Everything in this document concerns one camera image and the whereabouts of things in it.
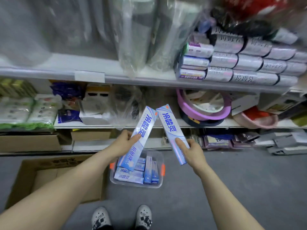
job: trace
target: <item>concrete floor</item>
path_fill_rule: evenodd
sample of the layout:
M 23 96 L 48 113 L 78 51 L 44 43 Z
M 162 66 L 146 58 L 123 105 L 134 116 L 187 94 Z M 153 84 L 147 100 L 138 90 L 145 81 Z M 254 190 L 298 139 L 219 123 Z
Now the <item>concrete floor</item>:
M 159 189 L 109 182 L 107 199 L 80 205 L 63 230 L 91 229 L 99 206 L 109 211 L 115 230 L 134 224 L 139 205 L 153 212 L 152 230 L 216 229 L 200 179 L 180 166 L 172 152 L 164 152 L 165 177 Z M 271 156 L 265 151 L 206 152 L 217 175 L 265 229 L 307 229 L 307 155 Z M 0 157 L 0 211 L 25 157 Z

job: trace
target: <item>shoe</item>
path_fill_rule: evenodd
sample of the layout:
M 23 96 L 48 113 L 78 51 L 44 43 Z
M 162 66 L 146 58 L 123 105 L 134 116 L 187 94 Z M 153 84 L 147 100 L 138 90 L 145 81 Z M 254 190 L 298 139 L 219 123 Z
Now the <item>shoe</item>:
M 136 213 L 135 227 L 144 226 L 147 230 L 149 230 L 152 224 L 151 219 L 151 209 L 146 205 L 141 205 Z
M 110 217 L 104 207 L 99 207 L 94 211 L 92 216 L 92 229 L 96 230 L 104 225 L 111 225 Z

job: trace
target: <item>person's left hand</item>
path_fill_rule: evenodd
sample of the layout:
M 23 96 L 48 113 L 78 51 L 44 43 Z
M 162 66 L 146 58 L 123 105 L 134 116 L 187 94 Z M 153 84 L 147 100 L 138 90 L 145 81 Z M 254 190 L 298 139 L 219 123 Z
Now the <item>person's left hand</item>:
M 114 158 L 125 155 L 132 146 L 141 138 L 141 134 L 131 137 L 132 132 L 123 130 L 117 139 L 109 146 Z

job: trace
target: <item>blank white label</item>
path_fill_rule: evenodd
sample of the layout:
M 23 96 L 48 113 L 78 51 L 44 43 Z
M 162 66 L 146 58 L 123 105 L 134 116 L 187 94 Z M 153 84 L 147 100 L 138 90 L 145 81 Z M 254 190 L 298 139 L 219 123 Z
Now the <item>blank white label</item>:
M 105 83 L 104 73 L 75 70 L 75 81 Z

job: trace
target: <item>brown cardboard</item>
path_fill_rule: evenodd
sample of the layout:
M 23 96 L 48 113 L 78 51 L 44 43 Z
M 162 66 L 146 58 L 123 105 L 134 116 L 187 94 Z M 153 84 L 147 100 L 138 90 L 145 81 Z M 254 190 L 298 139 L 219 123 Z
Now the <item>brown cardboard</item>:
M 112 129 L 78 130 L 72 131 L 74 141 L 107 140 L 110 138 Z
M 62 133 L 0 135 L 0 153 L 61 151 L 61 144 L 71 144 L 70 136 Z
M 6 202 L 5 208 L 10 208 L 23 198 L 27 197 L 33 191 L 38 189 L 39 186 L 51 182 L 52 178 L 54 179 L 55 173 L 57 173 L 56 176 L 63 175 L 65 172 L 67 172 L 67 170 L 69 170 L 67 167 L 76 166 L 85 161 L 90 156 L 91 155 L 78 155 L 63 156 L 57 158 L 23 160 L 9 198 Z M 106 174 L 107 170 L 105 170 L 103 175 L 85 195 L 82 200 L 82 203 L 105 199 Z

